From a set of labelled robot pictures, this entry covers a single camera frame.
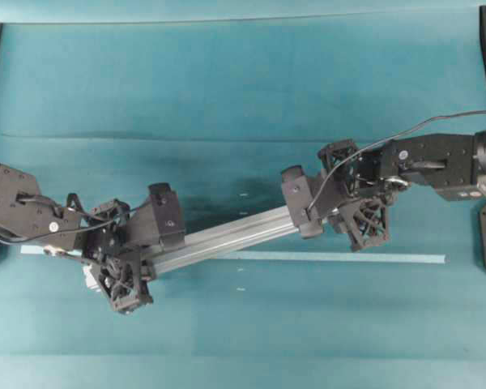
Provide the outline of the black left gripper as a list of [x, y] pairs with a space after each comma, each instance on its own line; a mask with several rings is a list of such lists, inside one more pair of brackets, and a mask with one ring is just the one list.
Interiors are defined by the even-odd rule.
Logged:
[[119, 314], [131, 314], [134, 310], [153, 303], [147, 283], [152, 280], [148, 266], [139, 254], [127, 254], [126, 222], [130, 205], [112, 199], [94, 207], [90, 225], [109, 220], [113, 223], [79, 233], [82, 265], [99, 265], [98, 284], [107, 297], [110, 307]]

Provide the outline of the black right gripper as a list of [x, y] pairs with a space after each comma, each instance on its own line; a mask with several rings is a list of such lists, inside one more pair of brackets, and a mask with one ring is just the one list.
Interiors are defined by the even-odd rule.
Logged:
[[344, 139], [328, 143], [318, 152], [322, 170], [317, 189], [324, 190], [333, 182], [343, 185], [351, 199], [357, 199], [331, 217], [333, 230], [347, 234], [351, 251], [381, 246], [390, 240], [388, 209], [380, 198], [388, 199], [393, 194], [384, 175], [393, 172], [393, 152], [378, 147], [354, 158], [356, 151], [356, 143]]

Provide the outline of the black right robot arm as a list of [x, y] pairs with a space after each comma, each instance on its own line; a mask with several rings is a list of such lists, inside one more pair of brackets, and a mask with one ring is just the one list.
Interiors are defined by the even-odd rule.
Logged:
[[348, 236], [353, 251], [390, 240], [388, 209], [414, 184], [446, 201], [486, 197], [486, 130], [391, 140], [362, 152], [346, 140], [319, 157], [325, 169], [336, 169], [322, 195], [330, 203], [324, 220]]

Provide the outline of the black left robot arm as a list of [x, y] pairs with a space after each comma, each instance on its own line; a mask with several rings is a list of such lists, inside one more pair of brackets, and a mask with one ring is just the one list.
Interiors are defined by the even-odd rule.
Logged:
[[154, 273], [123, 234], [131, 213], [117, 199], [86, 212], [74, 193], [57, 203], [41, 193], [34, 176], [0, 164], [0, 245], [33, 244], [80, 263], [87, 287], [119, 314], [153, 302], [147, 284]]

